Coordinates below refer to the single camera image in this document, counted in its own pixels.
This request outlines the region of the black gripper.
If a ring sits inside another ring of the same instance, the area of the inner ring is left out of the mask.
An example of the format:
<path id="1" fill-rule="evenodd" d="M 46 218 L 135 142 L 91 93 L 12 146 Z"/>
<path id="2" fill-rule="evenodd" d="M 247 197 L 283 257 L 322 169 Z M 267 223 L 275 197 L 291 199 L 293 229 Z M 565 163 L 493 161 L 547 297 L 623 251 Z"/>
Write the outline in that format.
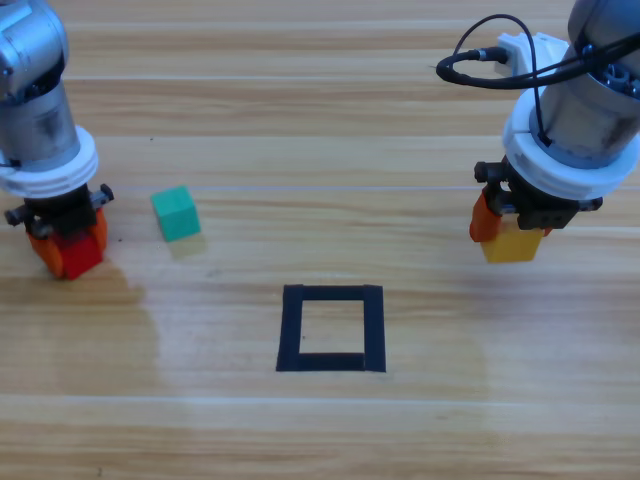
<path id="1" fill-rule="evenodd" d="M 24 225 L 33 251 L 55 278 L 64 277 L 64 262 L 53 235 L 63 238 L 92 227 L 92 235 L 100 250 L 108 242 L 106 204 L 114 200 L 112 189 L 102 184 L 96 191 L 82 185 L 68 193 L 44 199 L 25 199 L 4 217 L 11 226 Z"/>
<path id="2" fill-rule="evenodd" d="M 517 216 L 522 231 L 540 229 L 547 237 L 554 229 L 563 229 L 580 212 L 597 211 L 603 198 L 570 200 L 556 197 L 534 187 L 516 172 L 507 159 L 478 162 L 474 177 L 484 188 L 475 202 L 469 226 L 475 243 L 490 242 L 507 232 L 506 214 Z"/>

